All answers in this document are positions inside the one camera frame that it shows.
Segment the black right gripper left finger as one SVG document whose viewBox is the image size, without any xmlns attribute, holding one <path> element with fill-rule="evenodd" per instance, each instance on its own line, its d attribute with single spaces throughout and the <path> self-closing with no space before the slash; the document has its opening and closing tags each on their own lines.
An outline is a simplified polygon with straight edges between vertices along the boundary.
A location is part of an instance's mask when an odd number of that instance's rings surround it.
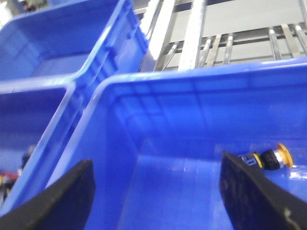
<svg viewBox="0 0 307 230">
<path fill-rule="evenodd" d="M 52 185 L 0 218 L 2 230 L 82 230 L 95 194 L 94 166 L 81 160 Z"/>
</svg>

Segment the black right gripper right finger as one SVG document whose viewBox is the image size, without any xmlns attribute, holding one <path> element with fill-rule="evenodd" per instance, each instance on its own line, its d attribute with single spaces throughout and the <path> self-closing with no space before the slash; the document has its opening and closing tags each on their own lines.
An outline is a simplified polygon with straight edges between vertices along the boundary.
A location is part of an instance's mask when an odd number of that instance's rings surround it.
<svg viewBox="0 0 307 230">
<path fill-rule="evenodd" d="M 235 230 L 305 230 L 307 203 L 223 151 L 219 191 Z"/>
</svg>

